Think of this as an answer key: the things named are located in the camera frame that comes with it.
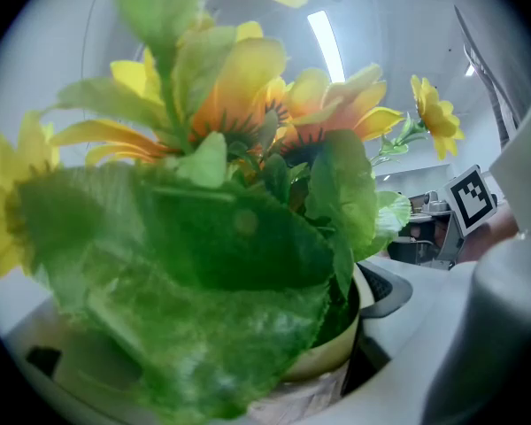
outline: flower pot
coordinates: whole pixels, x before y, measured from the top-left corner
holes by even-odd
[[[370,287],[356,265],[352,288],[361,298],[353,322],[336,338],[299,356],[281,383],[267,397],[250,405],[251,417],[268,425],[287,425],[322,411],[341,397],[360,308],[373,304]]]

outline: fluorescent light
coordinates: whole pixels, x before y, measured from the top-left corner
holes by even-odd
[[[322,55],[327,63],[328,74],[332,82],[344,81],[344,70],[340,60],[340,52],[336,45],[335,34],[330,27],[327,14],[324,11],[315,12],[307,16],[317,42],[319,43]]]

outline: ceiling light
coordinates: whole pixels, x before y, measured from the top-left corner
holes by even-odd
[[[307,16],[307,19],[311,24],[312,31],[317,36],[317,42],[319,43],[320,50],[322,50],[325,63],[327,63],[331,82],[344,81],[344,70],[342,69],[340,53],[327,14],[324,11],[319,11],[310,14]]]

